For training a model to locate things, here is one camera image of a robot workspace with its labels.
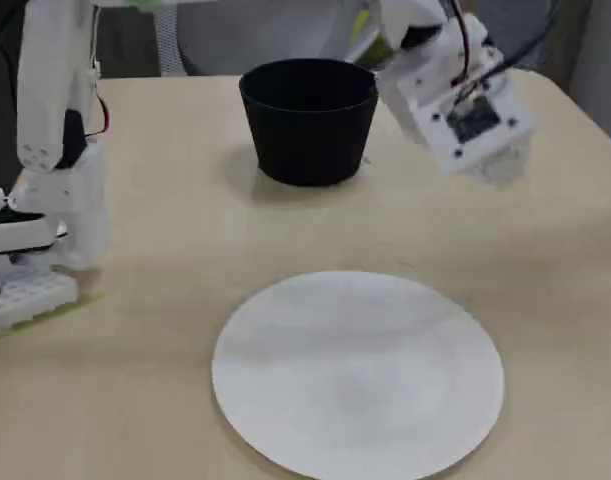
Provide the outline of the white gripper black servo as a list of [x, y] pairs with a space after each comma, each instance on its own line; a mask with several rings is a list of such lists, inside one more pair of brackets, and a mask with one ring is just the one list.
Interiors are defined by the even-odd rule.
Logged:
[[[426, 143], [412, 111], [429, 105], [482, 68], [482, 50], [488, 30], [476, 17], [464, 19], [468, 45], [463, 45], [456, 19], [424, 27], [410, 26], [389, 63], [379, 73], [379, 95], [405, 134]], [[468, 170], [476, 180], [507, 186], [519, 179], [530, 159], [534, 129], [498, 133], [494, 155]]]

